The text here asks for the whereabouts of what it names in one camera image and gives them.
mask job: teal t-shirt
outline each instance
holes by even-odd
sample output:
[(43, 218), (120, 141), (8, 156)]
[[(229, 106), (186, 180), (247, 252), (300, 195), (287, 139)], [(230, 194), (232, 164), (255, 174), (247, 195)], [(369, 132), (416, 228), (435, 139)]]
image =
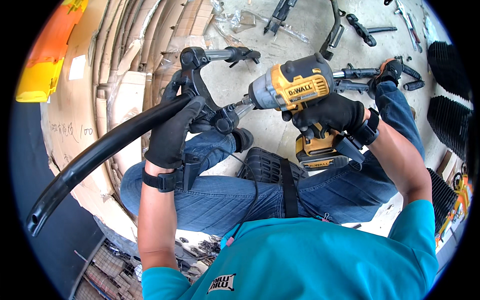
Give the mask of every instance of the teal t-shirt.
[(421, 299), (438, 269), (434, 227), (426, 200), (407, 205), (388, 238), (313, 218), (245, 222), (193, 285), (171, 268), (145, 270), (143, 297)]

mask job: wrist strap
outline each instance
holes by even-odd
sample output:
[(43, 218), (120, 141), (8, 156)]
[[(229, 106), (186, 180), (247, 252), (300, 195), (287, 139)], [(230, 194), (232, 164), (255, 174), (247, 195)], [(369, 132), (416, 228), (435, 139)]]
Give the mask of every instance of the wrist strap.
[(152, 176), (142, 169), (142, 181), (153, 188), (158, 189), (159, 192), (171, 192), (175, 189), (177, 184), (178, 169), (169, 174), (158, 174)]
[(365, 120), (363, 124), (358, 128), (353, 136), (363, 145), (370, 145), (375, 141), (378, 136), (378, 123), (380, 122), (380, 118), (378, 111), (373, 108), (368, 109), (370, 111), (370, 118)]

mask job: person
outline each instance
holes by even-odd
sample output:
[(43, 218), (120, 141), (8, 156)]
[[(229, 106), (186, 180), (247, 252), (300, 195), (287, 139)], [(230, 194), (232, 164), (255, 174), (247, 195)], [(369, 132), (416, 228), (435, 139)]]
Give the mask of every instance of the person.
[[(429, 291), (435, 256), (432, 183), (409, 105), (397, 89), (402, 65), (387, 60), (374, 80), (381, 120), (365, 161), (300, 180), (307, 208), (324, 218), (285, 218), (281, 184), (258, 183), (259, 197), (246, 222), (239, 223), (255, 197), (252, 180), (199, 176), (189, 191), (160, 192), (142, 183), (180, 166), (182, 153), (203, 159), (214, 147), (238, 152), (241, 133), (203, 132), (185, 142), (204, 105), (194, 98), (182, 111), (152, 130), (146, 161), (131, 167), (121, 183), (125, 206), (138, 215), (138, 250), (144, 299), (421, 299)], [(162, 101), (176, 95), (168, 86)], [(356, 132), (374, 111), (332, 94), (295, 114), (304, 134), (316, 122), (336, 131)], [(227, 157), (214, 151), (201, 171)], [(388, 238), (342, 227), (364, 222), (400, 192), (404, 209)], [(176, 229), (223, 236), (222, 250), (193, 284), (179, 272), (174, 253)]]

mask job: orange plastic part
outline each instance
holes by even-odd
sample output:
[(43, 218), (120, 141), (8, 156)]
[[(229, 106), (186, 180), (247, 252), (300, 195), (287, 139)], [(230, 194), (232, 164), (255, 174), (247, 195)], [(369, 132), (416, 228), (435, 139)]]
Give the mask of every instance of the orange plastic part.
[(40, 62), (57, 63), (63, 59), (67, 52), (68, 38), (82, 17), (85, 4), (82, 4), (81, 9), (76, 9), (75, 1), (72, 1), (67, 5), (60, 5), (55, 10), (33, 46), (27, 68)]

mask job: gloved hand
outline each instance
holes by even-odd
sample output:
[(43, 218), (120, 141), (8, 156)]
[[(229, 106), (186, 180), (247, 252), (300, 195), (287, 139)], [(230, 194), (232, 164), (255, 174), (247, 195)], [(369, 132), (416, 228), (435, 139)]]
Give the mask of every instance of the gloved hand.
[(173, 118), (153, 128), (145, 158), (165, 169), (180, 167), (189, 126), (200, 114), (204, 105), (205, 98), (197, 96)]
[[(171, 81), (167, 84), (167, 86), (163, 90), (161, 102), (170, 102), (177, 96), (180, 86), (174, 83), (177, 82), (180, 79), (180, 77), (181, 77), (181, 70), (178, 70), (175, 73), (173, 73)], [(212, 129), (212, 126), (207, 120), (195, 121), (189, 127), (189, 131), (191, 133), (204, 132), (210, 129)]]
[(346, 130), (352, 134), (362, 125), (364, 112), (365, 109), (361, 102), (352, 101), (333, 93), (319, 101), (318, 104), (294, 114), (293, 117), (289, 117), (287, 112), (282, 112), (282, 117), (285, 121), (289, 118), (292, 119), (293, 125), (307, 139), (312, 139), (315, 129), (313, 124), (315, 123), (319, 123), (323, 127), (322, 133), (331, 128), (338, 132)]

